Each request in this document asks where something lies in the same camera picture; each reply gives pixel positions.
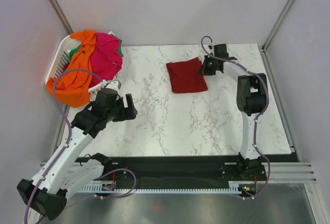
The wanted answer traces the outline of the dark red t shirt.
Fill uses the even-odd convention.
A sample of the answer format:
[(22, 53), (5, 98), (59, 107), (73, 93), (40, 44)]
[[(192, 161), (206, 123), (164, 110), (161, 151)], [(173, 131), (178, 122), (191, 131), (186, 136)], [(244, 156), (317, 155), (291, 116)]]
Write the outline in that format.
[(198, 57), (188, 61), (169, 62), (166, 67), (173, 93), (198, 93), (208, 90), (204, 77), (198, 74), (202, 67)]

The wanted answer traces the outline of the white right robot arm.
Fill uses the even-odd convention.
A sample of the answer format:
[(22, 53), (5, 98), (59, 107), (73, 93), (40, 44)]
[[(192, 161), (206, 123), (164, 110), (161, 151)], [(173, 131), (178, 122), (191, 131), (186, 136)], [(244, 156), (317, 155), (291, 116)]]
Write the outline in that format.
[(219, 71), (237, 83), (236, 103), (242, 115), (242, 145), (240, 156), (244, 160), (256, 160), (261, 156), (257, 148), (261, 116), (269, 105), (267, 77), (254, 73), (241, 65), (235, 57), (225, 59), (205, 56), (198, 74), (213, 76)]

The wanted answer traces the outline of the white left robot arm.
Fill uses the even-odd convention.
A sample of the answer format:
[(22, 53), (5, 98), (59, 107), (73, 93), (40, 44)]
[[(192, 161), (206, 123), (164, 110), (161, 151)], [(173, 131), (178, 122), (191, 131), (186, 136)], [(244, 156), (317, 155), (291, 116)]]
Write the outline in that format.
[(131, 94), (122, 97), (115, 89), (101, 89), (94, 101), (76, 113), (69, 123), (68, 137), (48, 162), (32, 179), (22, 179), (18, 183), (17, 190), (27, 209), (54, 220), (81, 187), (93, 179), (109, 179), (113, 167), (110, 159), (100, 153), (93, 155), (72, 175), (68, 172), (80, 153), (109, 122), (133, 120), (137, 114)]

